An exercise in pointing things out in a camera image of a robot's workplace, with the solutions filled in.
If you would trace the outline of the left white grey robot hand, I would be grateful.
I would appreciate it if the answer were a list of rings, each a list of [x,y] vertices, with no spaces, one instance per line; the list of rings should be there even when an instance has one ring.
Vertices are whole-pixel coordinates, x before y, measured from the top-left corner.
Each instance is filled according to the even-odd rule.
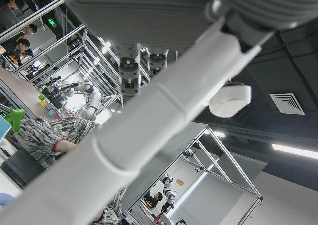
[[[261,50],[275,30],[318,15],[318,0],[65,0],[96,35],[187,51],[122,114],[26,187],[3,225],[87,225]]]

